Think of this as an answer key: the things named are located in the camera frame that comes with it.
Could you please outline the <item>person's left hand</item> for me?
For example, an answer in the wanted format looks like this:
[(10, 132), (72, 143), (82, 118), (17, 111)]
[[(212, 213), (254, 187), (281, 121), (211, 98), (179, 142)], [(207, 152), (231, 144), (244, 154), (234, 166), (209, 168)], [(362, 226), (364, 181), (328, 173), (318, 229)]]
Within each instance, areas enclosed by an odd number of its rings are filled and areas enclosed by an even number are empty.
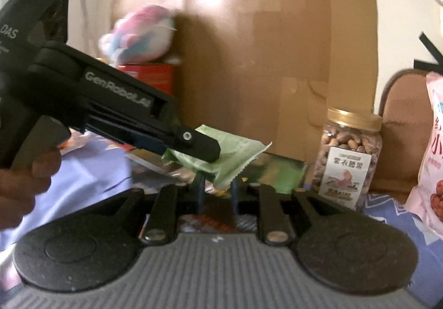
[(46, 192), (61, 166), (59, 148), (40, 155), (30, 169), (1, 169), (1, 230), (15, 228), (35, 207), (35, 198)]

